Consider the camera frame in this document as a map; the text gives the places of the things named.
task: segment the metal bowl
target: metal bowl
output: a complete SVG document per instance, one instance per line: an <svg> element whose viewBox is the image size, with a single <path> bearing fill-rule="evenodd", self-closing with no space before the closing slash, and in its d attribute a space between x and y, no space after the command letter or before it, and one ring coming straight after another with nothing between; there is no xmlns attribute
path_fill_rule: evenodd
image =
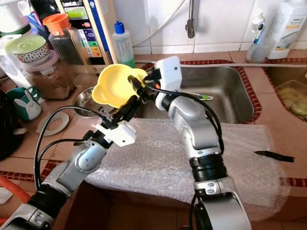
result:
<svg viewBox="0 0 307 230"><path fill-rule="evenodd" d="M111 113L112 110L114 109L113 107L109 106L109 105L101 105L96 103L93 99L92 99L92 92L93 92L94 87L90 87L84 91L82 91L80 94L78 94L78 96L76 96L76 98L73 100L73 104L75 106L80 106L86 109L90 109L93 110L95 112L99 112L101 114L104 114L105 112L107 113ZM97 117L96 115L90 113L90 112L86 112L86 111L82 111L82 110L78 110L75 109L75 113L82 116L82 117Z"/></svg>

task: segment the white wall tile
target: white wall tile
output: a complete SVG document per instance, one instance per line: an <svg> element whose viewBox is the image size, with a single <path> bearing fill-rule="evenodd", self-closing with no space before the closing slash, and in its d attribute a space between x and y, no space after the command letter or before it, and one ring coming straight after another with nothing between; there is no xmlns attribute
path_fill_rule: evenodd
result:
<svg viewBox="0 0 307 230"><path fill-rule="evenodd" d="M182 0L147 0L150 31L154 31L172 14ZM188 34L185 25L189 18L189 0L160 31L151 37L152 46L187 45Z"/></svg>
<svg viewBox="0 0 307 230"><path fill-rule="evenodd" d="M187 54L193 53L194 45L186 46L152 46L153 54Z"/></svg>
<svg viewBox="0 0 307 230"><path fill-rule="evenodd" d="M240 47L240 50L248 50L250 47L250 42L242 42L241 43L241 47Z"/></svg>
<svg viewBox="0 0 307 230"><path fill-rule="evenodd" d="M195 45L194 53L238 51L241 43L219 43Z"/></svg>
<svg viewBox="0 0 307 230"><path fill-rule="evenodd" d="M242 42L254 0L201 0L195 44Z"/></svg>
<svg viewBox="0 0 307 230"><path fill-rule="evenodd" d="M143 47L133 47L133 54L151 54L152 49L150 46L143 46Z"/></svg>
<svg viewBox="0 0 307 230"><path fill-rule="evenodd" d="M291 49L307 49L307 41L304 42L293 42Z"/></svg>
<svg viewBox="0 0 307 230"><path fill-rule="evenodd" d="M135 43L149 34L147 0L114 0L117 17L130 31L131 41ZM136 46L150 46L146 41Z"/></svg>
<svg viewBox="0 0 307 230"><path fill-rule="evenodd" d="M263 16L265 19L265 34L267 34L271 28L273 20L278 11L279 4L283 0L255 0L255 4L253 10L261 8L263 11ZM243 42L250 42L252 37L251 31L251 21L253 20L252 15L250 14L249 22L246 27L246 31L244 34Z"/></svg>
<svg viewBox="0 0 307 230"><path fill-rule="evenodd" d="M307 41L307 20L304 22L303 28L300 30L297 41Z"/></svg>

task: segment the orange hose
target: orange hose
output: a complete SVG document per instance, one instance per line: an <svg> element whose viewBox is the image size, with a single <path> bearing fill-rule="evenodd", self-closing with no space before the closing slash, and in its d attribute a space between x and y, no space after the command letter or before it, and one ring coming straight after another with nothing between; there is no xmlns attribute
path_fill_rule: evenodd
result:
<svg viewBox="0 0 307 230"><path fill-rule="evenodd" d="M7 218L0 218L0 226L4 224L7 220Z"/></svg>
<svg viewBox="0 0 307 230"><path fill-rule="evenodd" d="M30 195L26 191L2 175L0 176L0 186L9 190L24 203L30 199Z"/></svg>

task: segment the yellow plastic cup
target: yellow plastic cup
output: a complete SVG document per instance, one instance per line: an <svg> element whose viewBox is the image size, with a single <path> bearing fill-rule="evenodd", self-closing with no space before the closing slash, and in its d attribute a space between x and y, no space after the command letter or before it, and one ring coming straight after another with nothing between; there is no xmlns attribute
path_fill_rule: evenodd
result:
<svg viewBox="0 0 307 230"><path fill-rule="evenodd" d="M133 69L123 64L113 64L104 68L93 89L93 100L99 104L120 108L131 96L137 95L128 81L129 76L134 76L142 82L147 73L143 69Z"/></svg>

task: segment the orange lid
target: orange lid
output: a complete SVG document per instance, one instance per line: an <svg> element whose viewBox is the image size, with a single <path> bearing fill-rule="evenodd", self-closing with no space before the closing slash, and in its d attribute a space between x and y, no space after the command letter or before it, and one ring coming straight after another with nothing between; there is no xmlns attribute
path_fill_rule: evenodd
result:
<svg viewBox="0 0 307 230"><path fill-rule="evenodd" d="M47 26L53 35L63 35L63 30L71 27L68 14L65 13L56 13L48 16L43 20L43 25Z"/></svg>

